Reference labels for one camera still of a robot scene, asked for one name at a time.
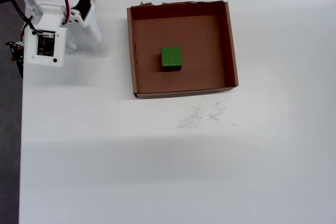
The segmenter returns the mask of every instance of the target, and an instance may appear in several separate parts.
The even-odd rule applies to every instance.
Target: green block
[[[165,70],[178,71],[182,66],[182,54],[180,47],[161,48],[162,67]]]

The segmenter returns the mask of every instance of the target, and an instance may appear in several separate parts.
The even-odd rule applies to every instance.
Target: brown cardboard tray
[[[127,9],[136,97],[224,91],[238,86],[227,2],[141,4]],[[180,47],[180,71],[163,71],[161,48]]]

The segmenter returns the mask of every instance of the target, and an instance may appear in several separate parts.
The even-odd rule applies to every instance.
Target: white bracket
[[[37,35],[29,26],[25,29],[24,59],[27,63],[62,67],[67,29],[59,27],[64,18],[60,6],[41,5],[42,18],[34,27],[45,35]]]

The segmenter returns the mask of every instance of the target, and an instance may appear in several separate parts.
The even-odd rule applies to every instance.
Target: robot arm
[[[101,34],[95,17],[96,0],[25,0],[33,23],[24,30],[24,59],[28,63],[61,67],[65,45],[77,48],[72,28],[82,29],[96,42]]]

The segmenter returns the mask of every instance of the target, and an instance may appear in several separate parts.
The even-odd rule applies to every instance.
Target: box floor
[[[216,15],[138,19],[134,21],[134,32],[140,93],[225,87]],[[180,71],[162,71],[163,47],[181,48]]]

